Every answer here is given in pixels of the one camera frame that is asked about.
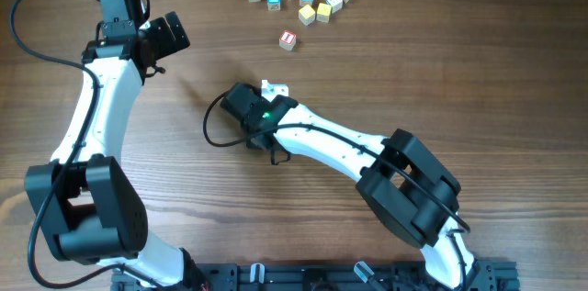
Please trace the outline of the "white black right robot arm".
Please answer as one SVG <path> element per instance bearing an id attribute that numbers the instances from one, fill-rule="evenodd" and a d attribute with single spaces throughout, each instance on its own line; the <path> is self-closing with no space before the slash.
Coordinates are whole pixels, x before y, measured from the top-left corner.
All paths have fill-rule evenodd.
<path id="1" fill-rule="evenodd" d="M 458 216 L 461 186 L 412 133 L 385 137 L 340 126 L 282 84 L 236 84 L 220 106 L 239 122 L 248 147 L 306 156 L 348 176 L 380 223 L 421 251 L 430 277 L 465 289 L 474 257 L 461 238 L 469 232 Z"/>

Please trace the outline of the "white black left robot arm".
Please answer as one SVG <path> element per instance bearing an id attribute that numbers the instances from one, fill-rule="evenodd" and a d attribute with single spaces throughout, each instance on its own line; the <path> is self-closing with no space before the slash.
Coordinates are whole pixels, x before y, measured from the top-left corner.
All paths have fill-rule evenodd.
<path id="1" fill-rule="evenodd" d="M 189 253 L 149 230 L 120 165 L 132 106 L 158 62 L 188 46 L 186 32 L 175 13 L 151 19 L 150 0 L 97 1 L 102 18 L 76 64 L 83 87 L 69 128 L 50 160 L 25 176 L 30 239 L 43 237 L 58 261 L 112 272 L 117 289 L 207 290 Z"/>

